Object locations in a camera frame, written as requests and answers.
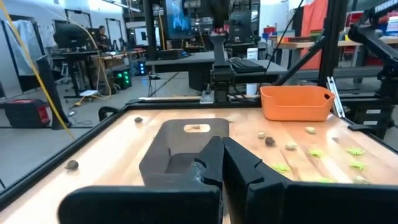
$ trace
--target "concrete floor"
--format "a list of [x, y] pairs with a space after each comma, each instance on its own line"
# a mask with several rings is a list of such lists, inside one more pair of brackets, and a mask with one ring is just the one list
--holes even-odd
[[[165, 83], [175, 73], [160, 74], [161, 80], [156, 81], [159, 87]], [[375, 79], [367, 79], [364, 81], [370, 85], [377, 85]], [[76, 121], [80, 123], [84, 121], [91, 121], [93, 126], [99, 123], [97, 112], [102, 106], [113, 106], [120, 108], [125, 102], [142, 96], [147, 96], [149, 81], [147, 77], [135, 77], [132, 81], [132, 87], [127, 90], [120, 91], [117, 95], [112, 96], [107, 100], [95, 100], [94, 102], [85, 102], [79, 108], [74, 109]], [[69, 95], [70, 92], [65, 92], [69, 86], [58, 86], [58, 92], [62, 98]], [[187, 72], [179, 73], [175, 78], [168, 82], [161, 88], [156, 96], [192, 96], [197, 95], [195, 90], [188, 87]], [[41, 91], [34, 91], [33, 93], [21, 95], [18, 98], [38, 98], [45, 100], [44, 94]], [[66, 103], [62, 99], [64, 111], [78, 101], [70, 100]], [[398, 111], [394, 112], [394, 119], [398, 121]], [[0, 126], [9, 126], [4, 110], [0, 110]], [[73, 135], [78, 138], [86, 133], [88, 129], [71, 129]], [[388, 130], [385, 138], [386, 142], [394, 148], [398, 148], [398, 140], [396, 136], [398, 130], [392, 128]], [[46, 159], [56, 154], [59, 150], [71, 143], [71, 138], [63, 131], [52, 131], [51, 129], [0, 129], [0, 179], [4, 184], [10, 185], [23, 175], [43, 163]]]

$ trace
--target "orange plastic basket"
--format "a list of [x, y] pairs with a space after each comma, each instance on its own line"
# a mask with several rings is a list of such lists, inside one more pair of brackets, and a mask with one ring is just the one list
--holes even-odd
[[335, 95], [320, 86], [260, 88], [264, 116], [273, 121], [325, 121]]

